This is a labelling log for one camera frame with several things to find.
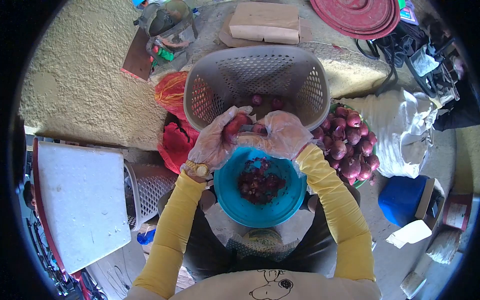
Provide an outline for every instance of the gold watch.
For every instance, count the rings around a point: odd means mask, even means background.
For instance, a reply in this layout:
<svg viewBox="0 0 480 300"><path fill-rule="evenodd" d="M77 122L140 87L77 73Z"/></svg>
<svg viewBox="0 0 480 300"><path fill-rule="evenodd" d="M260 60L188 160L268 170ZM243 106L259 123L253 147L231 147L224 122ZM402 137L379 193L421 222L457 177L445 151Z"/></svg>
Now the gold watch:
<svg viewBox="0 0 480 300"><path fill-rule="evenodd" d="M206 164L196 164L192 161L187 160L185 164L192 169L195 173L197 173L197 176L199 177L207 177L208 174L210 174L209 169Z"/></svg>

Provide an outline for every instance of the white t-shirt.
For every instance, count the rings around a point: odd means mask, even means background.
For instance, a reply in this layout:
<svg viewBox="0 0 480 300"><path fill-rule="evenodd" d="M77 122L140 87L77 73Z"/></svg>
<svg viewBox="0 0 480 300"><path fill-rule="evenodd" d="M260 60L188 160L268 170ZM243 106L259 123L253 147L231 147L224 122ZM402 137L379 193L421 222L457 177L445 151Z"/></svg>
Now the white t-shirt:
<svg viewBox="0 0 480 300"><path fill-rule="evenodd" d="M368 279L325 278L316 273L255 270L221 274L184 289L171 300L379 300L378 285ZM132 287L126 300L161 300L154 292Z"/></svg>

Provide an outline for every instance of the blue container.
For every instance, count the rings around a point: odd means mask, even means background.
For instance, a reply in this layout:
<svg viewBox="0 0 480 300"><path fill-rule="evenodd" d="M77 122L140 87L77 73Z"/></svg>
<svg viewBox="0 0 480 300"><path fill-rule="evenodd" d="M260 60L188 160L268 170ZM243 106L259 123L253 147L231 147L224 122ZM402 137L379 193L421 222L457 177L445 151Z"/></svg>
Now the blue container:
<svg viewBox="0 0 480 300"><path fill-rule="evenodd" d="M240 196L238 178L248 160L266 157L272 161L266 172L285 179L285 187L271 203L252 204ZM238 223L252 228L268 228L287 221L300 208L307 189L306 177L298 178L292 162L287 159L272 158L254 148L238 148L231 159L214 173L214 186L220 207Z"/></svg>
<svg viewBox="0 0 480 300"><path fill-rule="evenodd" d="M417 178L393 176L378 196L385 218L400 227L415 220L427 176Z"/></svg>

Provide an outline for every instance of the blue bowl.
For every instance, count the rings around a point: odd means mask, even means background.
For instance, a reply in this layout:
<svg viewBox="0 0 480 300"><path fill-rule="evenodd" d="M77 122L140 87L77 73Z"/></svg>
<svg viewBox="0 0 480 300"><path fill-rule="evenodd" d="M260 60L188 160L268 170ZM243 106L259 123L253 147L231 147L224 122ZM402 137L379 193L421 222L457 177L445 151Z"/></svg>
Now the blue bowl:
<svg viewBox="0 0 480 300"><path fill-rule="evenodd" d="M274 173L285 179L285 187L271 203L252 204L240 196L238 178L245 162L257 157L271 160L267 173ZM238 223L252 228L268 228L287 221L300 208L307 189L306 177L298 178L292 162L287 159L272 158L254 148L238 148L231 159L214 173L214 186L220 207Z"/></svg>

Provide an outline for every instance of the perforated basket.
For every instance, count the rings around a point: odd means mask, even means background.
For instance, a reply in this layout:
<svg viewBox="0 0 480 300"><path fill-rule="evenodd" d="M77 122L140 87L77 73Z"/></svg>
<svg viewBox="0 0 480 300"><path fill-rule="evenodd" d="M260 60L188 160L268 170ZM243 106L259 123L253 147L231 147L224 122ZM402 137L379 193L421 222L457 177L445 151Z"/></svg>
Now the perforated basket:
<svg viewBox="0 0 480 300"><path fill-rule="evenodd" d="M129 210L127 199L127 217L131 231L158 213L158 200L172 189L178 175L164 166L130 164L124 160L124 166L132 183L133 210Z"/></svg>
<svg viewBox="0 0 480 300"><path fill-rule="evenodd" d="M229 107L251 105L253 94L266 101L255 107L257 119L271 111L268 96L281 97L283 110L308 129L317 128L330 108L325 70L313 54L292 46L232 48L202 57L190 70L183 109L200 131Z"/></svg>

